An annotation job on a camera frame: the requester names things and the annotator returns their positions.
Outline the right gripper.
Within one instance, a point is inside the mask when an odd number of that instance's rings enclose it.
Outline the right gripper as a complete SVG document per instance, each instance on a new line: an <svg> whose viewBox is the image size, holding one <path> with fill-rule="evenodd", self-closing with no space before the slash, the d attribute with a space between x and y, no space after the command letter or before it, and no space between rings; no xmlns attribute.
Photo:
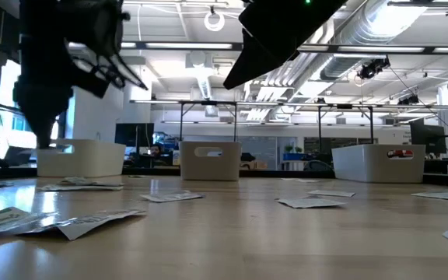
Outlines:
<svg viewBox="0 0 448 280"><path fill-rule="evenodd" d="M223 85L233 89L290 59L345 0L257 0L239 15L243 50Z"/></svg>

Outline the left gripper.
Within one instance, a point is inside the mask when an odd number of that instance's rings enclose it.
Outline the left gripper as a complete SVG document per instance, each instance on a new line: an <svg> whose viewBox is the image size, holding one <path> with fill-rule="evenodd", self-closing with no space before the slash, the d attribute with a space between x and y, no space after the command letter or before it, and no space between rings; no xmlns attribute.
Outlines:
<svg viewBox="0 0 448 280"><path fill-rule="evenodd" d="M23 38L19 58L21 72L14 84L12 98L19 105L31 131L37 138L37 148L47 149L56 117L68 109L72 87L77 86L98 98L104 97L108 86L122 89L129 82L142 89L145 83L137 76L130 79L110 61L108 65L91 65L81 69L60 39L49 45L44 40ZM32 102L49 101L45 116Z"/></svg>

